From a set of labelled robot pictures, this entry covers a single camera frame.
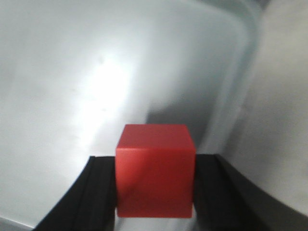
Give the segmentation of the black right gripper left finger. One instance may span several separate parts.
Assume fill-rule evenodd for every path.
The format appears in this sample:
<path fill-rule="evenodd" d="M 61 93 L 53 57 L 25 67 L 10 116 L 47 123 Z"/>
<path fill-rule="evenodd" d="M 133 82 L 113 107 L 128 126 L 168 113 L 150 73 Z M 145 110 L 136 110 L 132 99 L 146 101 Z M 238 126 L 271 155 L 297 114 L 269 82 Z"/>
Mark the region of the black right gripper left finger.
<path fill-rule="evenodd" d="M 115 208 L 115 158 L 91 156 L 74 184 L 34 229 L 113 231 Z"/>

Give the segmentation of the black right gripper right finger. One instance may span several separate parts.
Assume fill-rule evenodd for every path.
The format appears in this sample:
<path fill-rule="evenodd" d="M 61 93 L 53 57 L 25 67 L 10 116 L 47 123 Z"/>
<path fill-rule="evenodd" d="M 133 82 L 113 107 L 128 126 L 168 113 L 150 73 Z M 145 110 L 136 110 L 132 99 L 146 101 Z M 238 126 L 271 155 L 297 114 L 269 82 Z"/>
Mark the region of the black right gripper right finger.
<path fill-rule="evenodd" d="M 308 217 L 270 196 L 218 154 L 198 154 L 198 231 L 306 231 Z"/>

